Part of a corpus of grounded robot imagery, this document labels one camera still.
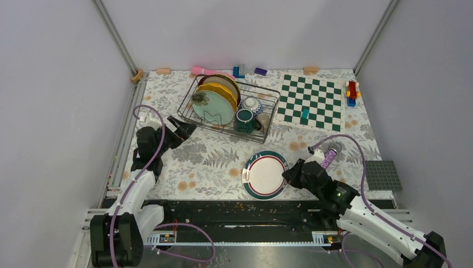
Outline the white plate green red rim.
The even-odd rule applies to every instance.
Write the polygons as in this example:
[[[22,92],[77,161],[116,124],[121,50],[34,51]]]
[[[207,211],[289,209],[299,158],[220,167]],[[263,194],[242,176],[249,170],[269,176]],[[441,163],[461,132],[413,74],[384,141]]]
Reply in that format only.
[[[282,174],[288,170],[286,159],[275,151],[260,151],[251,156],[242,171],[245,191],[257,200],[271,200],[285,190]]]

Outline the mint green flower plate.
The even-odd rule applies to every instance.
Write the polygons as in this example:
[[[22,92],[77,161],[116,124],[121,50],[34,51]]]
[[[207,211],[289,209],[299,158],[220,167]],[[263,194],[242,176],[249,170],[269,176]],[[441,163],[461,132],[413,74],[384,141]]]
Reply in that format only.
[[[212,91],[202,90],[194,93],[191,104],[197,116],[214,125],[227,125],[235,115],[231,103]]]

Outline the yellow dotted scalloped plate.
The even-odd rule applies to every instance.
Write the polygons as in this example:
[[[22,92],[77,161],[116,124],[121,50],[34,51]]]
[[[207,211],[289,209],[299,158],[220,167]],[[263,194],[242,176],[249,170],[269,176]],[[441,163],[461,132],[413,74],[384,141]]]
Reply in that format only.
[[[232,93],[230,89],[228,89],[227,87],[223,85],[220,85],[217,83],[205,83],[198,86],[196,91],[197,92],[210,91],[210,92],[217,93],[218,95],[225,98],[231,104],[234,111],[237,110],[237,105],[238,105],[237,97]]]

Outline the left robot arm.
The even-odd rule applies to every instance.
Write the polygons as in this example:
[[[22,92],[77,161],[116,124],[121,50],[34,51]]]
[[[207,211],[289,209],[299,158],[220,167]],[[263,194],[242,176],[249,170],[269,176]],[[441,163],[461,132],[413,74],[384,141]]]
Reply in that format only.
[[[141,118],[144,126],[136,132],[131,175],[126,188],[104,213],[90,221],[91,261],[94,267],[136,267],[143,256],[143,240],[157,226],[167,229],[173,215],[161,205],[144,205],[145,197],[157,183],[163,169],[162,155],[179,147],[197,126],[168,116],[171,130],[160,120]]]

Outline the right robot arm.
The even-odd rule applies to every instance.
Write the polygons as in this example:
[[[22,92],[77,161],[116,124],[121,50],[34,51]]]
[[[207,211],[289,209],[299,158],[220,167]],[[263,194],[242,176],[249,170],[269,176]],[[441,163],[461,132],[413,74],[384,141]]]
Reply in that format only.
[[[364,200],[353,187],[334,180],[317,161],[298,160],[283,172],[286,182],[306,189],[319,199],[321,225],[337,226],[369,242],[403,267],[442,267],[445,243],[432,231],[425,234],[393,218]]]

